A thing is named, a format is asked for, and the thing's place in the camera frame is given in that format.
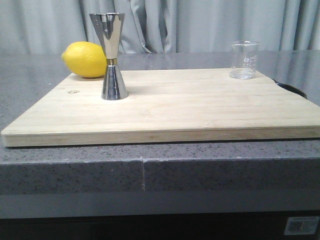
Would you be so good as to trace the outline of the white QR code label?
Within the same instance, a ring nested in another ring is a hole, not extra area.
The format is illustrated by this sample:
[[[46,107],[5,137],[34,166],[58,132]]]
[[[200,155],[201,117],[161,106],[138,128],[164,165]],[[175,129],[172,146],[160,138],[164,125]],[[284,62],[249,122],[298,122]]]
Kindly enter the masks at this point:
[[[284,229],[285,236],[314,235],[319,225],[319,216],[289,217]]]

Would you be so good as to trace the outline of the clear glass beaker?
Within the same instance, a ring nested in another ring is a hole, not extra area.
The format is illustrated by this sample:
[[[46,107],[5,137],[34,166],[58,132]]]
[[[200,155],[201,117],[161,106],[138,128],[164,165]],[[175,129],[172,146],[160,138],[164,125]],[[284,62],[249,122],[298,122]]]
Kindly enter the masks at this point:
[[[237,40],[232,43],[232,59],[229,75],[235,79],[253,79],[256,76],[260,42]]]

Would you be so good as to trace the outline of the wooden cutting board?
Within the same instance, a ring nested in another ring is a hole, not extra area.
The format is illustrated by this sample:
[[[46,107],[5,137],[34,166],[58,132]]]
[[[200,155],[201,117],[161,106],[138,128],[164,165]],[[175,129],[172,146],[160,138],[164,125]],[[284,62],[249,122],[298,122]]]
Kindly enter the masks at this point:
[[[128,97],[70,74],[1,131],[6,147],[301,139],[320,136],[320,108],[257,73],[226,68],[124,70]]]

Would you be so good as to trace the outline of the steel double jigger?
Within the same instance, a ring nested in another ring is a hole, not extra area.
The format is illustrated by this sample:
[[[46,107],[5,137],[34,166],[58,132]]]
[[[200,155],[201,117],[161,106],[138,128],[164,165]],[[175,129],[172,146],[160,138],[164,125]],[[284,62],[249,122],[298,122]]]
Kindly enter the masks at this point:
[[[106,58],[101,97],[108,101],[125,99],[128,92],[117,61],[125,14],[109,12],[89,16]]]

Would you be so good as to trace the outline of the yellow lemon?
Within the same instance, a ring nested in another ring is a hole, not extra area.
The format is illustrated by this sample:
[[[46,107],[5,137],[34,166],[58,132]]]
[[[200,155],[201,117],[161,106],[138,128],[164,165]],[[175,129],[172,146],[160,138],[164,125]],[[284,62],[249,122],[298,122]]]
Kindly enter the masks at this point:
[[[98,78],[105,75],[107,60],[100,45],[77,41],[71,43],[61,55],[67,68],[85,78]]]

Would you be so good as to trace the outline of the grey curtain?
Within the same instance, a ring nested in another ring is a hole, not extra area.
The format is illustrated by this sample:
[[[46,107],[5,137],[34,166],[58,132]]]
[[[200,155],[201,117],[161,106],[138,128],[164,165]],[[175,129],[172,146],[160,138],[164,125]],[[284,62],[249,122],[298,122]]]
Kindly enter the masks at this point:
[[[0,52],[60,54],[97,43],[91,13],[124,13],[121,53],[228,52],[256,41],[262,51],[317,50],[317,0],[3,0]]]

